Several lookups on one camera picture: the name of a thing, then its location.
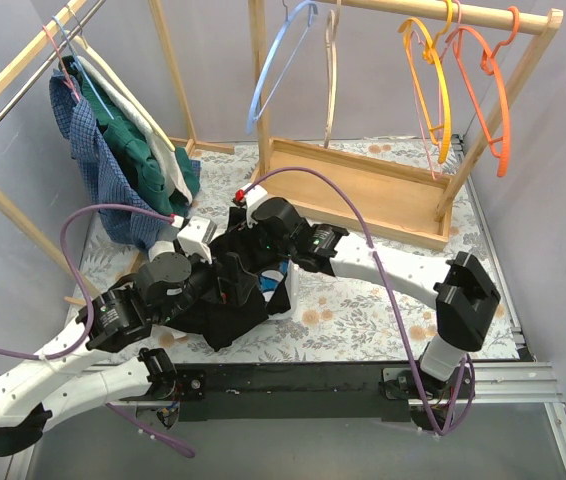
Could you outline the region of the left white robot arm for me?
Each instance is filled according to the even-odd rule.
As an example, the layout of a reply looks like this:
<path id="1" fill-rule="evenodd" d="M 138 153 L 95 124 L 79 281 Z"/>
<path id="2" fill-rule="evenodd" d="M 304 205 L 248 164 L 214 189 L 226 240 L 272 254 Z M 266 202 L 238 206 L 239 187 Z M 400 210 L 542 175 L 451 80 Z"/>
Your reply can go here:
<path id="1" fill-rule="evenodd" d="M 89 301 L 53 339 L 0 374 L 0 457 L 37 443 L 65 420 L 140 397 L 172 410 L 205 396 L 198 371 L 179 372 L 162 348 L 141 348 L 98 373 L 89 367 L 148 338 L 157 325 L 198 333 L 220 349 L 269 316 L 261 277 L 278 264 L 227 252 L 205 262 L 162 253 Z"/>

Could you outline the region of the black t shirt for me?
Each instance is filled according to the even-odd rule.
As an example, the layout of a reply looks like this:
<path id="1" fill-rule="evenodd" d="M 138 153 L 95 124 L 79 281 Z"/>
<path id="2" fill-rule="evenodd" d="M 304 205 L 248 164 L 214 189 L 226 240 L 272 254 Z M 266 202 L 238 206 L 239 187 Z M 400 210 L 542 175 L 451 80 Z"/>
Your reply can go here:
<path id="1" fill-rule="evenodd" d="M 247 227 L 246 211 L 229 209 L 225 232 L 210 244 L 212 262 L 192 266 L 183 296 L 166 325 L 204 337 L 215 351 L 232 345 L 271 316 L 287 313 L 290 262 Z"/>

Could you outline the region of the light blue hanger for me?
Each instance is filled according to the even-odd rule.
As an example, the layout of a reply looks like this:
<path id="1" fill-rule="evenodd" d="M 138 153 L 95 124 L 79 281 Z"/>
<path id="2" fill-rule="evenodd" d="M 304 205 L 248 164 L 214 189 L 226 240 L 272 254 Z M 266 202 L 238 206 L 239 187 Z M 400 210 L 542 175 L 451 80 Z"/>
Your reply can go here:
<path id="1" fill-rule="evenodd" d="M 285 6 L 285 9 L 286 9 L 285 21 L 282 23 L 281 27 L 279 28 L 279 30 L 277 31 L 276 35 L 273 38 L 273 41 L 270 45 L 270 48 L 263 62 L 263 66 L 260 68 L 259 76 L 257 78 L 257 82 L 253 91 L 253 95 L 247 113 L 246 124 L 245 124 L 245 131 L 248 135 L 252 134 L 255 131 L 257 122 L 262 119 L 264 113 L 267 111 L 267 108 L 269 106 L 269 103 L 271 102 L 272 97 L 278 90 L 281 81 L 283 80 L 289 67 L 291 66 L 292 61 L 295 59 L 308 32 L 310 31 L 312 26 L 316 23 L 319 15 L 318 3 L 316 1 L 310 1 L 310 0 L 301 1 L 292 10 L 290 10 L 287 6 Z M 278 78 L 270 87 L 270 90 L 267 93 L 267 95 L 264 96 L 265 87 L 266 84 L 268 83 L 270 73 L 276 61 L 276 57 L 279 53 L 279 50 L 281 49 L 284 41 L 286 40 L 286 37 L 288 36 L 288 33 L 290 32 L 291 28 L 301 24 L 304 24 L 304 29 L 300 34 L 300 37 L 295 47 L 292 49 Z"/>

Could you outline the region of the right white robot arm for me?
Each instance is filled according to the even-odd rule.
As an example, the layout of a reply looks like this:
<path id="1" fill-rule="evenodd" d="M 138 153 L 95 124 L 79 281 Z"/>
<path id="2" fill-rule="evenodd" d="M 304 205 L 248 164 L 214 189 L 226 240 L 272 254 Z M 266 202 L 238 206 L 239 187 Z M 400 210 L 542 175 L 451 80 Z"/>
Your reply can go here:
<path id="1" fill-rule="evenodd" d="M 423 395 L 442 395 L 462 359 L 482 349 L 501 295 L 473 254 L 460 251 L 445 260 L 372 247 L 344 228 L 310 224 L 288 200 L 260 188 L 239 193 L 236 202 L 246 211 L 247 231 L 260 243 L 249 259 L 268 252 L 307 272 L 388 285 L 435 311 L 437 332 L 415 373 Z"/>

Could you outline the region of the wooden hanger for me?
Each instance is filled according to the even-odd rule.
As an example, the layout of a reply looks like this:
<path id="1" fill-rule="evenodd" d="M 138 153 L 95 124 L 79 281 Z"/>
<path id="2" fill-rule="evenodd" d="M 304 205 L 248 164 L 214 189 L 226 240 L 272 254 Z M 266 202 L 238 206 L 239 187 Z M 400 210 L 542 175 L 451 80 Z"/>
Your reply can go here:
<path id="1" fill-rule="evenodd" d="M 323 147 L 327 149 L 332 138 L 338 82 L 338 54 L 336 36 L 341 16 L 342 1 L 335 2 L 335 8 L 329 11 L 325 32 L 325 50 L 327 66 L 327 112 Z"/>

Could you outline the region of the white plastic basket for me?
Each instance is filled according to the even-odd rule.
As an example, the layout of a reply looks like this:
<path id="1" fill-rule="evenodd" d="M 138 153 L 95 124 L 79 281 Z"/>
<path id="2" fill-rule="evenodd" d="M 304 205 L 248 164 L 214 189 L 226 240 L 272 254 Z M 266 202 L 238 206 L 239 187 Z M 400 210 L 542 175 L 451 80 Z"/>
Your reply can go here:
<path id="1" fill-rule="evenodd" d="M 180 247 L 142 267 L 136 291 L 153 320 L 200 335 L 218 351 L 271 317 L 293 311 L 289 255 L 247 232 L 222 235 L 209 250 L 210 261 Z"/>

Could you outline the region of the pink wire hanger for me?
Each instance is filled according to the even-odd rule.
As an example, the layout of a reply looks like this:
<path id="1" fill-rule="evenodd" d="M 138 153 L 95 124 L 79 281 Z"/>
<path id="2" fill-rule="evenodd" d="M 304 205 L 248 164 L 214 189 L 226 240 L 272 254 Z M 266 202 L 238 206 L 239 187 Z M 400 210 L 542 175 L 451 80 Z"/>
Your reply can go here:
<path id="1" fill-rule="evenodd" d="M 462 18 L 462 5 L 459 1 L 452 1 L 453 2 L 453 7 L 454 7 L 454 14 L 453 14 L 453 20 L 452 20 L 452 26 L 450 27 L 450 30 L 445 33 L 438 41 L 438 44 L 440 42 L 440 40 L 447 35 L 448 33 L 451 33 L 453 30 L 455 30 L 457 27 L 460 26 L 461 23 L 461 18 Z M 442 56 L 442 61 L 445 57 L 445 54 L 447 53 L 447 47 L 444 47 L 442 51 L 439 50 L 439 53 Z M 427 103 L 428 103 L 428 108 L 429 111 L 431 113 L 431 115 L 433 117 L 436 116 L 436 104 L 437 104 L 437 80 L 436 80 L 436 97 L 433 97 L 432 95 L 429 95 L 427 93 L 425 93 L 425 89 L 423 88 L 424 91 L 424 95 L 426 97 Z M 442 174 L 443 174 L 443 166 L 439 167 L 437 165 L 437 156 L 438 156 L 438 149 L 432 145 L 430 139 L 428 137 L 426 137 L 425 139 L 422 139 L 423 142 L 423 146 L 425 148 L 425 154 L 426 154 L 426 159 L 427 159 L 427 163 L 428 163 L 428 168 L 430 171 L 430 175 L 432 176 L 432 178 L 434 180 L 438 180 Z"/>

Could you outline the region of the teal blue t shirt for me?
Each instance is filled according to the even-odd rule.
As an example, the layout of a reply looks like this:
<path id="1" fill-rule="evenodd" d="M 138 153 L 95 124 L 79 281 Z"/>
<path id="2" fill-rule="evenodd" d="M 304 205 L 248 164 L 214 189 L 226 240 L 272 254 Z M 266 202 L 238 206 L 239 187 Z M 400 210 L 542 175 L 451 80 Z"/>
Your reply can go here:
<path id="1" fill-rule="evenodd" d="M 259 287 L 262 292 L 273 292 L 284 280 L 285 275 L 279 271 L 266 270 L 259 275 Z"/>

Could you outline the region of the yellow hanger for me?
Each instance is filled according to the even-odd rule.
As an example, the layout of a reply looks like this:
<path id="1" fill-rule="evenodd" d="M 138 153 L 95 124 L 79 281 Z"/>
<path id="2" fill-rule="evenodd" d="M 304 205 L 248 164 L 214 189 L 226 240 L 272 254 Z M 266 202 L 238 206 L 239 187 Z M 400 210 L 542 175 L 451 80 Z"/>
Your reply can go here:
<path id="1" fill-rule="evenodd" d="M 442 167 L 447 160 L 451 146 L 452 135 L 452 112 L 447 78 L 443 69 L 442 56 L 437 44 L 439 39 L 450 30 L 452 26 L 454 7 L 452 1 L 444 1 L 445 24 L 435 34 L 431 34 L 422 20 L 409 17 L 399 27 L 398 32 L 402 36 L 402 43 L 411 75 L 415 108 L 417 119 L 422 134 L 422 139 L 428 137 L 433 146 L 438 149 L 437 165 Z M 436 116 L 433 117 L 429 111 L 428 103 L 424 95 L 421 81 L 417 72 L 414 58 L 414 44 L 422 48 L 423 61 L 431 66 L 436 74 L 437 80 L 437 104 Z"/>

